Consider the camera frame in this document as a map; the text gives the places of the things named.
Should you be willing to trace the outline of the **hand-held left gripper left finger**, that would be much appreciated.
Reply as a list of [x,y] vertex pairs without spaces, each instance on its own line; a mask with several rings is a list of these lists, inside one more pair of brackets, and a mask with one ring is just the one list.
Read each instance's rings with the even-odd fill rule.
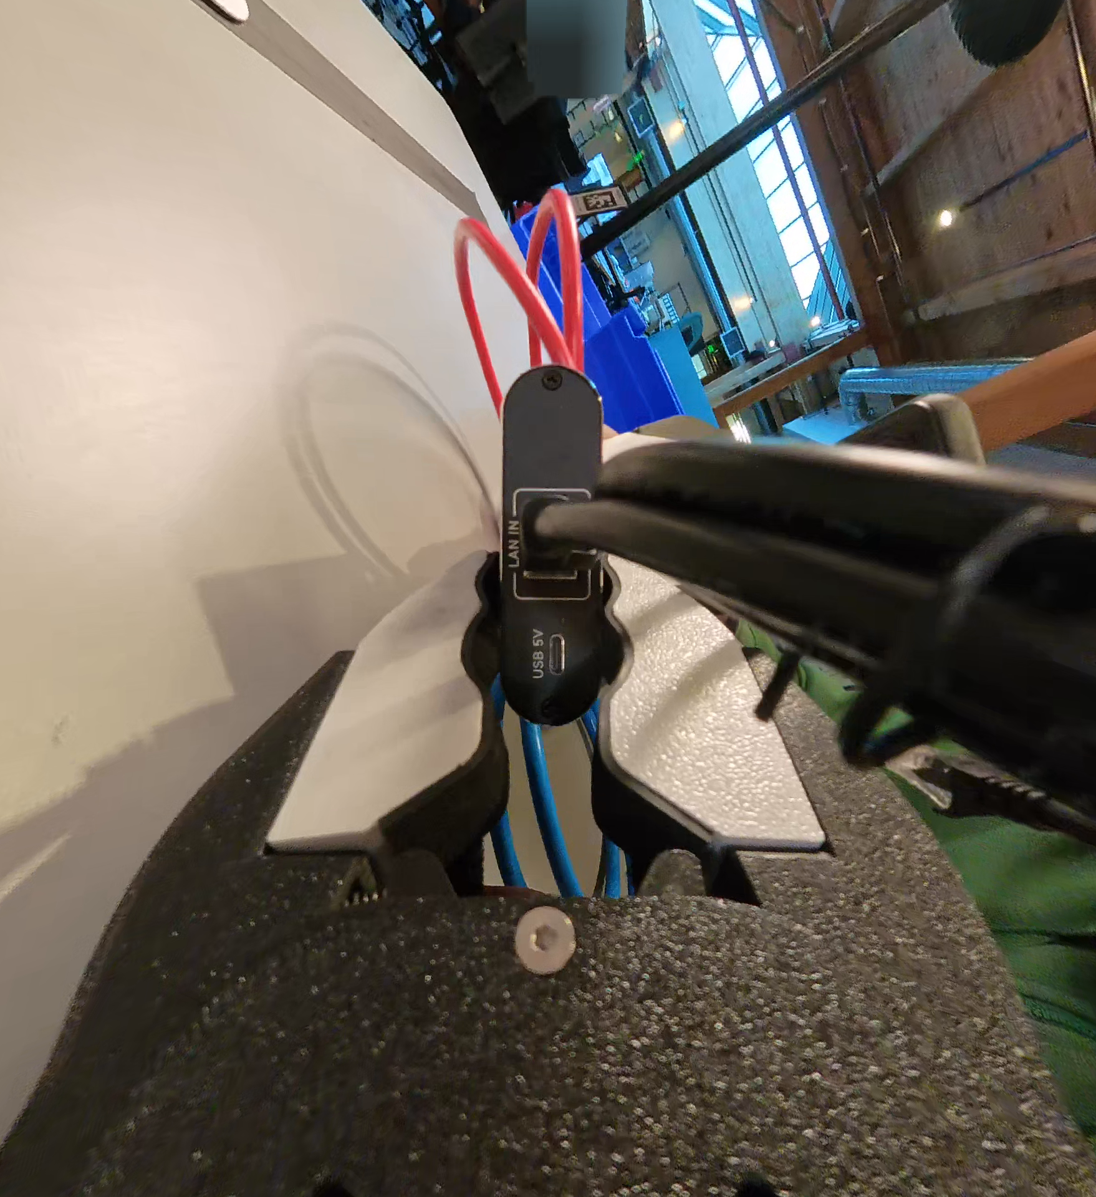
[[500,821],[497,579],[495,552],[468,552],[361,638],[269,828],[272,851],[424,849],[452,865]]

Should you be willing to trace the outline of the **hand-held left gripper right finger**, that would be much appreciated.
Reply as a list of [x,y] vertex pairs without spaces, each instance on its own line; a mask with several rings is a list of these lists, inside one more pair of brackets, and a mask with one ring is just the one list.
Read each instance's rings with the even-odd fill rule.
[[593,808],[632,865],[687,849],[820,853],[829,839],[735,632],[675,579],[609,556],[621,648],[600,698]]

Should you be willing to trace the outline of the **black ethernet hub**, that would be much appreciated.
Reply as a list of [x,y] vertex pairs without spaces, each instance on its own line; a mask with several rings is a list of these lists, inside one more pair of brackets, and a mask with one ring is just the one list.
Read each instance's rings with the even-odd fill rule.
[[603,552],[545,545],[527,524],[552,503],[594,497],[602,399],[586,374],[534,366],[511,383],[500,419],[498,675],[523,720],[566,725],[619,673],[618,581]]

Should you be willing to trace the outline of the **blue storage bin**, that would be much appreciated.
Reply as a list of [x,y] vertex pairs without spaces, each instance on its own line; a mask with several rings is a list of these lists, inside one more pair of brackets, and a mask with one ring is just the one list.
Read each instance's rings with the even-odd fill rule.
[[673,415],[719,428],[682,332],[648,334],[641,314],[625,305],[610,312],[584,268],[586,373],[602,396],[603,417],[632,431]]

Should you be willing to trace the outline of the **person's green jacket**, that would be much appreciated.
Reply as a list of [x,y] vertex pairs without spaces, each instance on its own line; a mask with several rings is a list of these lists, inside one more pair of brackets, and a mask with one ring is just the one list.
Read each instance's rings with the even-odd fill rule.
[[915,808],[1000,947],[1055,1088],[1096,1155],[1096,848],[1004,812],[940,810],[899,771],[831,773],[883,782]]

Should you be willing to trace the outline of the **wooden beam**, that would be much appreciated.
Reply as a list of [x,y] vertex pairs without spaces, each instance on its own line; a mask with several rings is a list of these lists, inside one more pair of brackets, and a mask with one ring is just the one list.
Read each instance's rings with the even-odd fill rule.
[[959,394],[986,451],[1096,410],[1096,330]]

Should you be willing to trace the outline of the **black metal pole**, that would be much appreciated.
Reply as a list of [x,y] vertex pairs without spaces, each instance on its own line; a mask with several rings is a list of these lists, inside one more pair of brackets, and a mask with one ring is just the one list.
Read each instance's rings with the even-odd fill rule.
[[703,179],[715,166],[735,156],[742,147],[771,127],[776,127],[790,113],[801,108],[812,97],[824,92],[833,81],[838,81],[851,67],[867,60],[879,47],[906,33],[931,12],[943,6],[945,1],[902,1],[884,19],[872,22],[861,33],[840,45],[828,58],[819,61],[796,85],[785,88],[778,97],[767,101],[758,111],[749,113],[728,133],[692,156],[675,172],[669,172],[660,184],[655,184],[642,198],[621,209],[612,220],[605,222],[580,243],[582,259],[593,259],[600,250],[621,238],[635,223],[659,211],[676,195],[683,193],[692,182]]

